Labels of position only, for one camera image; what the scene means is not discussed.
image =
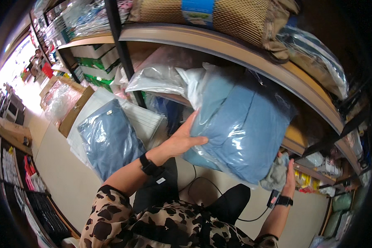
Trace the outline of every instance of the black cable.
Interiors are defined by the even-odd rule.
[[[239,221],[245,221],[245,222],[256,221],[256,220],[259,220],[259,218],[262,217],[262,216],[266,213],[267,210],[268,210],[268,207],[267,207],[266,210],[263,212],[263,214],[261,214],[258,218],[256,218],[256,219],[252,219],[252,220],[250,220],[250,221],[247,221],[247,220],[244,220],[244,219],[240,219],[240,218],[237,218],[237,219],[238,219]]]
[[[193,180],[191,181],[191,182],[189,182],[186,186],[184,186],[184,188],[183,189],[181,189],[180,191],[178,191],[178,193],[180,193],[181,191],[183,191],[184,189],[186,189],[189,185],[191,185],[197,178],[197,171],[196,171],[196,166],[195,165],[193,165],[193,169],[194,169],[194,178],[193,178]]]
[[[216,184],[214,184],[211,180],[209,180],[208,178],[206,178],[206,177],[203,177],[203,176],[199,176],[199,177],[197,177],[197,171],[196,171],[196,166],[195,165],[193,165],[193,169],[194,169],[194,179],[191,181],[191,182],[189,182],[184,188],[182,188],[180,191],[178,191],[178,193],[179,192],[181,192],[181,191],[183,191],[184,189],[186,189],[187,187],[189,187],[189,189],[187,190],[187,194],[188,194],[188,196],[190,196],[190,189],[192,188],[192,185],[193,185],[193,183],[197,180],[197,179],[199,179],[199,178],[202,178],[202,179],[205,179],[205,180],[207,180],[208,182],[210,182],[218,191],[219,191],[219,193],[220,193],[220,195],[221,196],[223,196],[223,193],[220,191],[220,189],[218,188],[218,186],[216,186]],[[244,219],[240,219],[240,218],[237,218],[239,221],[245,221],[245,222],[252,222],[252,221],[256,221],[256,220],[259,220],[265,213],[266,213],[266,211],[268,210],[268,207],[266,208],[266,210],[258,217],[258,218],[256,218],[256,219],[252,219],[252,220],[244,220]]]

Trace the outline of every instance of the watch strap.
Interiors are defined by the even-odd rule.
[[[293,206],[293,200],[288,196],[279,196],[276,205]]]
[[[164,171],[163,168],[156,166],[152,161],[148,160],[146,153],[142,154],[139,160],[142,164],[142,171],[148,176],[157,177]]]

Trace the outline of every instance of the grey cloth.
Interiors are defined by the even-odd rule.
[[[117,99],[96,110],[77,130],[92,168],[103,181],[146,152]]]
[[[275,189],[282,191],[286,182],[287,166],[289,164],[289,155],[284,152],[281,157],[276,157],[267,176],[260,181],[262,188],[268,191]]]

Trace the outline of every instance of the blue packaged pillow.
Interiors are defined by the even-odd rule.
[[[103,181],[146,152],[117,99],[96,110],[77,130],[93,170]]]
[[[203,104],[190,133],[207,136],[209,142],[183,157],[233,175],[248,186],[257,185],[268,174],[297,112],[279,86],[265,77],[251,72],[229,77],[218,73],[224,71],[220,67],[206,69]]]

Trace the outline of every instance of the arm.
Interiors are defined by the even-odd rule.
[[[192,146],[202,145],[208,142],[207,137],[190,137],[190,129],[197,111],[193,112],[186,122],[160,146],[146,152],[146,158],[157,166],[162,166],[169,158],[176,157]],[[142,164],[138,159],[114,172],[103,185],[110,185],[131,196],[137,191],[148,176],[141,170]]]
[[[295,193],[295,171],[293,170],[293,159],[290,160],[288,164],[288,173],[286,177],[286,183],[281,192],[282,196],[288,196],[293,199],[293,194]],[[285,228],[286,220],[288,218],[289,209],[291,206],[276,205],[273,210],[267,216],[266,221],[263,223],[262,229],[258,235],[261,237],[263,235],[274,235],[279,238]]]

